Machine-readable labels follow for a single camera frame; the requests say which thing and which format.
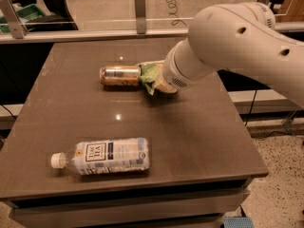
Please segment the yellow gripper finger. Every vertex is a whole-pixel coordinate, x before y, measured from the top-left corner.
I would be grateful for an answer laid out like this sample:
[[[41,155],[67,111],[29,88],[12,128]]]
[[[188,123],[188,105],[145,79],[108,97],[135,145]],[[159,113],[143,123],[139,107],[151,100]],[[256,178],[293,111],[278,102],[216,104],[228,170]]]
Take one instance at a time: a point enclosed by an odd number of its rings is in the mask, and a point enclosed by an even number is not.
[[[160,78],[155,82],[155,88],[166,94],[173,94],[177,92],[177,90],[168,84],[163,78]]]

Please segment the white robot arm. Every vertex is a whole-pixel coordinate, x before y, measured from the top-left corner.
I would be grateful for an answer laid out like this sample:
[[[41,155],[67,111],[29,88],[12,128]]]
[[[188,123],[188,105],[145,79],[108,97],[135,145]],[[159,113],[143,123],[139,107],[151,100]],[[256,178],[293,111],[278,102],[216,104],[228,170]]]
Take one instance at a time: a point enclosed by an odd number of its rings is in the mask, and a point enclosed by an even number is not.
[[[258,2],[201,10],[187,37],[167,54],[154,87],[174,93],[227,69],[304,107],[304,43],[276,32],[275,22],[272,11]]]

